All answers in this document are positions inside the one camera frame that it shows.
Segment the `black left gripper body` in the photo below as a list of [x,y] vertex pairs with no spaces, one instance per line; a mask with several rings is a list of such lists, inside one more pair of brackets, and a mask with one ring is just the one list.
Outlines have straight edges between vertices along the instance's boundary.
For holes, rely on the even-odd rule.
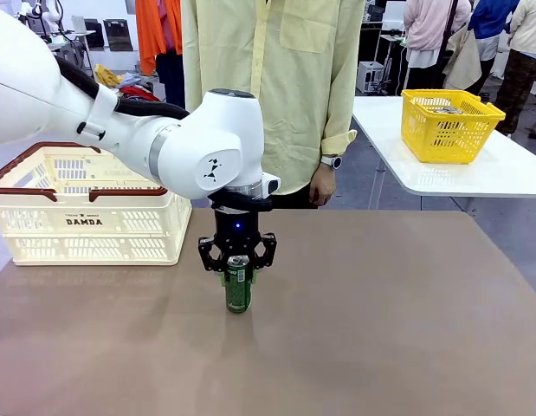
[[262,244],[258,212],[227,213],[214,210],[214,213],[214,243],[223,255],[252,255]]

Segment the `person's left hand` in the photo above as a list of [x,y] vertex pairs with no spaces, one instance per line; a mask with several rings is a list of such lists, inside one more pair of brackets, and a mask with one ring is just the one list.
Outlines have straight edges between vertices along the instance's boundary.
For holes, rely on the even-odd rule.
[[310,203],[318,207],[326,205],[335,189],[335,171],[330,166],[320,163],[310,183]]

